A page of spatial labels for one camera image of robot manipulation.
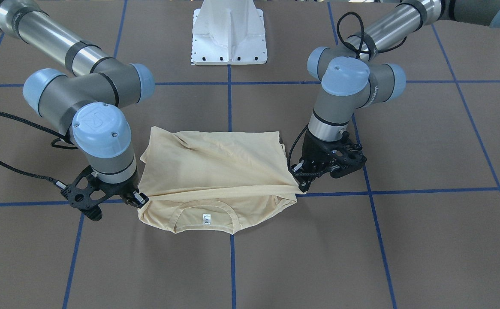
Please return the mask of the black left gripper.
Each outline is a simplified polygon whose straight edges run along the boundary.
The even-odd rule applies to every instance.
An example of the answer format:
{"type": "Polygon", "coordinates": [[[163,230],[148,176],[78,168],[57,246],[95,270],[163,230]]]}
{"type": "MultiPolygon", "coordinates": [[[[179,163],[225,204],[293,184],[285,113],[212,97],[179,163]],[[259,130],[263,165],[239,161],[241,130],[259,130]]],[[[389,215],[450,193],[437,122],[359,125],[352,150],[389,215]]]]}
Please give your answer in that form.
{"type": "Polygon", "coordinates": [[[305,129],[299,160],[301,166],[291,166],[291,172],[302,192],[307,192],[317,177],[330,172],[332,162],[329,156],[330,146],[329,142],[316,138],[308,129],[305,129]]]}

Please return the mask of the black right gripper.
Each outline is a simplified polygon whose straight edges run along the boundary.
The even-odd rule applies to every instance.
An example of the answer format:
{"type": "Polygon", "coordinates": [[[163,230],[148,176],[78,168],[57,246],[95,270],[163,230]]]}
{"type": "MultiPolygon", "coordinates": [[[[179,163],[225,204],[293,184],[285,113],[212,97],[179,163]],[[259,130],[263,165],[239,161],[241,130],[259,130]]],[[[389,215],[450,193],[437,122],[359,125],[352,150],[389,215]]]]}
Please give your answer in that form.
{"type": "Polygon", "coordinates": [[[149,198],[138,189],[138,170],[135,170],[130,178],[120,183],[111,184],[99,178],[96,178],[96,183],[98,190],[105,194],[97,199],[97,203],[102,203],[114,195],[119,195],[127,205],[137,209],[142,209],[149,202],[149,198]]]}

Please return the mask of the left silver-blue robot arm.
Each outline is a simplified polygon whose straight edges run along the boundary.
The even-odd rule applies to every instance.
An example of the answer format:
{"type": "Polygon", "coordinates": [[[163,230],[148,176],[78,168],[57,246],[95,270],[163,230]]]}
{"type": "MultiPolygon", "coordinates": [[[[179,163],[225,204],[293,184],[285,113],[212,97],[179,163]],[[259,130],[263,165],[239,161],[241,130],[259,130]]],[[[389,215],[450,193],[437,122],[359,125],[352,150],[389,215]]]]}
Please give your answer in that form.
{"type": "Polygon", "coordinates": [[[303,139],[301,158],[289,166],[302,192],[326,173],[340,178],[365,166],[362,145],[351,141],[347,125],[356,109],[397,98],[407,82],[399,65],[373,64],[377,55],[401,47],[411,33],[438,20],[500,29],[500,0],[401,0],[370,26],[356,12],[344,17],[350,15],[356,16],[359,31],[344,39],[337,23],[339,45],[318,47],[307,59],[307,70],[321,90],[298,136],[303,139]]]}

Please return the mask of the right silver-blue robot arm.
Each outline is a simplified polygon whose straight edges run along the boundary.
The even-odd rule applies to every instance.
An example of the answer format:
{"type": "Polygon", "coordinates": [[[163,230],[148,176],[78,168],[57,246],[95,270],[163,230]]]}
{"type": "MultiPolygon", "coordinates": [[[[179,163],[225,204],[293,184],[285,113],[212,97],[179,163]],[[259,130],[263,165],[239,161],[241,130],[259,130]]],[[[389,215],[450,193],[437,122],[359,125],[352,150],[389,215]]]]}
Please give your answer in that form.
{"type": "Polygon", "coordinates": [[[0,33],[22,40],[73,74],[70,78],[56,69],[39,70],[25,81],[23,96],[39,117],[56,127],[58,141],[83,152],[89,166],[64,184],[0,165],[51,182],[93,221],[101,219],[99,205],[115,195],[138,209],[145,205],[148,197],[138,189],[132,132],[121,108],[154,94],[152,72],[142,64],[121,63],[52,19],[34,0],[0,0],[0,33]]]}

